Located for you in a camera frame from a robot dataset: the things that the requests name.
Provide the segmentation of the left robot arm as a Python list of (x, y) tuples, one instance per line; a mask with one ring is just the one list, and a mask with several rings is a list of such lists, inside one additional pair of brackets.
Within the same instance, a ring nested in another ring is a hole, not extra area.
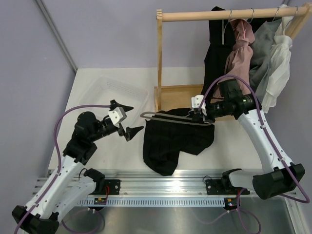
[(87, 170), (71, 189), (67, 186), (97, 150), (97, 140), (118, 133), (130, 141), (143, 129), (142, 126), (123, 128), (121, 123), (127, 118), (126, 113), (133, 109), (131, 106), (111, 100), (106, 108), (109, 111), (103, 120), (98, 120), (90, 111), (81, 113), (62, 152), (54, 137), (58, 166), (26, 205), (13, 209), (12, 217), (17, 223), (15, 233), (22, 229), (29, 234), (54, 234), (64, 217), (83, 198), (105, 190), (105, 175), (95, 169)]

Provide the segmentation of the black pleated skirt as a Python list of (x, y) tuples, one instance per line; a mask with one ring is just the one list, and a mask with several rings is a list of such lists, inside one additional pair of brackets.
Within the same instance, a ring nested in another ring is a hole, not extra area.
[(171, 176), (178, 166), (180, 152), (197, 156), (212, 145), (214, 138), (214, 125), (148, 120), (143, 140), (143, 161), (156, 173)]

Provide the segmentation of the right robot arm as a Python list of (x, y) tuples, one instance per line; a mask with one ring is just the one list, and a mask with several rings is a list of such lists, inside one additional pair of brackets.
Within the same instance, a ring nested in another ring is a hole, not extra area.
[(221, 187), (226, 193), (237, 188), (249, 189), (263, 200), (298, 188), (310, 199), (300, 180), (305, 174), (302, 164), (294, 164), (285, 153), (268, 125), (255, 92), (242, 78), (224, 75), (217, 78), (204, 95), (191, 98), (193, 118), (200, 124), (213, 124), (218, 117), (233, 116), (248, 134), (262, 165), (262, 174), (243, 169), (232, 169), (222, 174)]

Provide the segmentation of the metal skirt hanger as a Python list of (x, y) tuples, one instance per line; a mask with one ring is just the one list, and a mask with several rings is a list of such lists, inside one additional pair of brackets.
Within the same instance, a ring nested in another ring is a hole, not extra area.
[(173, 114), (168, 114), (165, 112), (142, 112), (139, 116), (145, 120), (154, 120), (154, 121), (161, 121), (161, 122), (168, 122), (174, 124), (184, 124), (184, 125), (192, 125), (192, 126), (209, 126), (213, 124), (205, 124), (205, 123), (198, 123), (192, 121), (193, 110), (187, 112), (186, 116), (178, 116)]

